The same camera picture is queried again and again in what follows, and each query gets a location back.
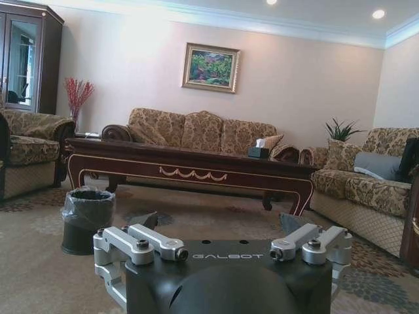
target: red decorative branches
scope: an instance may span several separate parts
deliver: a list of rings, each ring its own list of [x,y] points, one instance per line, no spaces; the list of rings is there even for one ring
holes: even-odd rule
[[[90,82],[79,82],[73,77],[65,78],[64,87],[67,90],[68,105],[70,107],[71,116],[77,125],[80,109],[83,103],[92,95],[94,85]]]

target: wooden cabinet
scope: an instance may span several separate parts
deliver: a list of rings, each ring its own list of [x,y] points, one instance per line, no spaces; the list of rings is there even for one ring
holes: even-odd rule
[[[55,114],[63,24],[48,6],[0,3],[1,90],[7,108]]]

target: coffee table leg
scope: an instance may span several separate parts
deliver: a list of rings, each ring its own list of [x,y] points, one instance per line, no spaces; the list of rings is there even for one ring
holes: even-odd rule
[[[68,165],[68,175],[70,177],[71,188],[80,188],[84,185],[84,171],[81,166],[77,164],[77,161],[73,161],[72,158],[69,159]]]
[[[272,204],[270,203],[271,198],[272,198],[271,192],[268,192],[268,191],[263,192],[262,204],[263,204],[263,208],[266,211],[272,210]]]
[[[294,204],[289,213],[295,216],[301,216],[306,208],[310,206],[310,199],[313,193],[311,183],[305,184],[304,188],[299,189],[298,195],[295,195]]]
[[[118,183],[120,181],[120,177],[118,175],[110,175],[109,176],[109,186],[106,188],[108,192],[115,192],[118,188]]]

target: tissue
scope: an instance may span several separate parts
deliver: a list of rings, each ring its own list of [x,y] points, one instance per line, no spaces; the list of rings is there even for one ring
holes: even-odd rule
[[[256,147],[263,148],[266,141],[264,139],[257,139],[256,140]]]

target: framed painting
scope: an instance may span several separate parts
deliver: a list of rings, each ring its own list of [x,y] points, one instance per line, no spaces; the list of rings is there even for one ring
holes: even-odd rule
[[[240,50],[187,43],[182,87],[235,93]]]

